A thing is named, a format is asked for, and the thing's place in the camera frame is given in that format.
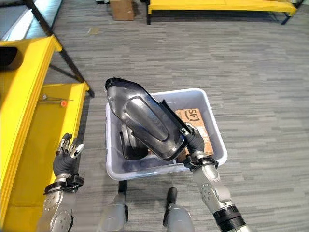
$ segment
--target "metal leg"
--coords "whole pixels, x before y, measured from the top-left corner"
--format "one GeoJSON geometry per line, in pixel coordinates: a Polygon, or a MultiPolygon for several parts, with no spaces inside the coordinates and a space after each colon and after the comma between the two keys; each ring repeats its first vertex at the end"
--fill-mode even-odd
{"type": "Polygon", "coordinates": [[[282,21],[281,25],[286,24],[286,22],[289,21],[290,18],[291,18],[290,16],[287,16],[285,20],[282,21]]]}
{"type": "MultiPolygon", "coordinates": [[[[298,9],[298,8],[304,3],[304,1],[305,1],[305,0],[298,1],[297,3],[294,4],[294,7],[295,7],[296,9],[298,9]]],[[[289,19],[291,18],[291,16],[287,15],[286,13],[285,13],[285,15],[286,15],[286,18],[285,18],[285,20],[283,20],[283,22],[281,23],[281,25],[286,24],[287,21],[289,21],[289,19]]]]}
{"type": "Polygon", "coordinates": [[[51,69],[53,69],[53,70],[56,70],[57,72],[60,72],[60,73],[62,73],[62,74],[65,74],[66,76],[69,76],[70,78],[75,79],[75,76],[74,76],[74,75],[72,75],[71,73],[69,73],[69,72],[67,72],[67,71],[65,71],[65,70],[63,70],[63,69],[61,69],[61,68],[58,68],[57,66],[55,66],[55,65],[53,65],[53,64],[49,64],[49,67],[50,67],[51,69]]]}
{"type": "MultiPolygon", "coordinates": [[[[69,75],[69,77],[71,77],[71,78],[73,78],[73,79],[75,79],[75,80],[77,80],[77,81],[79,81],[81,83],[86,82],[85,79],[83,78],[82,74],[79,72],[78,68],[76,67],[76,65],[73,63],[73,60],[69,57],[67,51],[64,49],[63,45],[59,41],[58,37],[54,34],[52,29],[50,28],[50,26],[48,25],[48,23],[46,22],[46,20],[42,16],[41,12],[35,6],[34,2],[32,0],[23,0],[23,2],[25,3],[25,5],[29,9],[32,10],[32,13],[33,13],[34,17],[38,20],[38,22],[39,22],[40,26],[43,28],[45,34],[47,36],[54,35],[56,37],[56,39],[58,40],[58,42],[60,43],[60,45],[62,46],[62,50],[59,53],[60,53],[62,58],[65,60],[65,62],[67,63],[67,65],[70,67],[70,69],[72,70],[72,72],[75,75],[75,76],[73,76],[73,75],[70,76],[69,75]]],[[[90,87],[89,84],[88,84],[88,86],[89,86],[88,93],[90,94],[90,96],[92,98],[94,98],[95,94],[94,94],[94,92],[93,92],[93,90],[92,90],[92,88],[90,87]]]]}
{"type": "Polygon", "coordinates": [[[147,17],[147,25],[151,24],[151,14],[148,14],[148,5],[150,4],[150,0],[146,0],[146,17],[147,17]]]}

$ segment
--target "black metal frame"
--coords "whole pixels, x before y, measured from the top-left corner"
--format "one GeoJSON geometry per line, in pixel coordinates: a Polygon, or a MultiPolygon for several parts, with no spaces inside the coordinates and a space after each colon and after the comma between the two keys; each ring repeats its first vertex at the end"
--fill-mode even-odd
{"type": "MultiPolygon", "coordinates": [[[[140,0],[141,2],[144,2],[145,5],[146,5],[146,23],[147,25],[150,25],[151,24],[151,14],[148,14],[148,6],[150,5],[150,0],[140,0]]],[[[305,0],[301,0],[297,3],[294,3],[294,7],[298,10],[298,8],[303,4],[305,0]]],[[[287,21],[289,21],[289,19],[292,17],[292,16],[289,16],[287,13],[284,13],[286,18],[281,22],[281,25],[284,25],[287,23],[287,21]]]]}
{"type": "Polygon", "coordinates": [[[150,0],[146,0],[145,4],[146,4],[147,25],[150,25],[151,24],[151,14],[148,14],[148,6],[150,5],[150,0]]]}
{"type": "MultiPolygon", "coordinates": [[[[294,7],[298,10],[299,7],[304,3],[304,1],[305,1],[305,0],[301,0],[301,1],[297,2],[297,3],[295,3],[295,4],[294,4],[294,7]]],[[[286,16],[286,18],[285,18],[285,20],[282,21],[281,25],[286,24],[287,21],[289,21],[290,18],[292,17],[292,16],[289,16],[288,14],[285,14],[285,16],[286,16]]]]}
{"type": "MultiPolygon", "coordinates": [[[[32,10],[32,13],[34,15],[34,17],[38,20],[40,26],[42,27],[42,29],[44,30],[45,34],[47,36],[52,36],[54,35],[55,38],[57,39],[58,43],[61,45],[62,50],[59,52],[60,55],[62,56],[62,58],[64,59],[64,61],[67,63],[67,65],[69,66],[69,68],[72,70],[72,72],[74,73],[74,75],[70,74],[69,72],[62,70],[52,64],[50,64],[49,67],[51,67],[52,69],[61,72],[65,75],[67,75],[70,78],[73,78],[81,83],[86,82],[86,80],[84,79],[83,75],[81,74],[81,72],[78,70],[78,68],[76,67],[76,65],[74,64],[73,60],[71,59],[71,57],[68,55],[67,51],[65,50],[64,46],[62,45],[62,43],[60,42],[60,40],[58,39],[58,37],[54,34],[53,30],[51,29],[51,27],[48,25],[48,23],[46,22],[46,20],[44,19],[43,15],[41,14],[41,12],[39,11],[39,9],[36,7],[36,5],[34,4],[33,0],[16,0],[16,1],[8,1],[8,2],[3,2],[0,7],[10,7],[10,6],[20,6],[20,5],[26,5],[30,10],[32,10]]],[[[89,90],[88,93],[89,95],[94,98],[95,97],[95,93],[92,90],[92,88],[90,87],[90,85],[87,83],[87,85],[89,86],[89,90]]]]}

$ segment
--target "gray carpet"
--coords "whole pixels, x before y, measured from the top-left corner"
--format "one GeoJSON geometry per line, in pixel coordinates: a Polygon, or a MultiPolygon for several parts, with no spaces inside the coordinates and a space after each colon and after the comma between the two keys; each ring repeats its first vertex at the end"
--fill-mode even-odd
{"type": "MultiPolygon", "coordinates": [[[[282,14],[156,13],[145,25],[137,4],[133,22],[114,22],[109,6],[65,0],[55,32],[93,87],[87,99],[73,232],[95,231],[117,192],[105,169],[105,80],[139,82],[150,92],[199,87],[206,91],[228,151],[223,182],[258,232],[309,231],[309,9],[286,26],[282,14]],[[88,35],[90,28],[98,28],[88,35]]],[[[59,56],[54,64],[65,67],[59,56]]],[[[71,82],[50,71],[46,82],[71,82]]],[[[178,204],[197,232],[219,231],[190,172],[129,181],[127,230],[164,232],[165,197],[178,204]]]]}

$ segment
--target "yellow cart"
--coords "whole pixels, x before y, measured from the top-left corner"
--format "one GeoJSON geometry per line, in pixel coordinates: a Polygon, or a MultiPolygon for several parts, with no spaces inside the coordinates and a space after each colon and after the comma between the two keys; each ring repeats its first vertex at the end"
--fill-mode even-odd
{"type": "Polygon", "coordinates": [[[218,11],[269,11],[284,12],[285,24],[292,17],[300,5],[284,0],[141,0],[146,3],[147,24],[151,23],[154,10],[218,10],[218,11]]]}
{"type": "Polygon", "coordinates": [[[13,71],[0,72],[1,216],[6,232],[35,231],[44,188],[53,183],[53,160],[66,132],[77,136],[86,82],[43,85],[52,55],[62,46],[55,36],[0,42],[24,56],[13,71]],[[42,96],[68,99],[67,106],[42,102],[42,96]]]}

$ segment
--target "black wrist strap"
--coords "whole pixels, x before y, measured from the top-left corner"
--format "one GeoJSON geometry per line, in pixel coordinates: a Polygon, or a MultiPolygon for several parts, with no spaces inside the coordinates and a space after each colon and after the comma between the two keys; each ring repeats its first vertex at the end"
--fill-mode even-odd
{"type": "Polygon", "coordinates": [[[66,178],[66,181],[57,181],[48,186],[46,186],[44,194],[49,194],[58,191],[68,191],[68,192],[76,192],[80,186],[84,185],[84,179],[80,177],[78,174],[72,175],[66,178]]]}

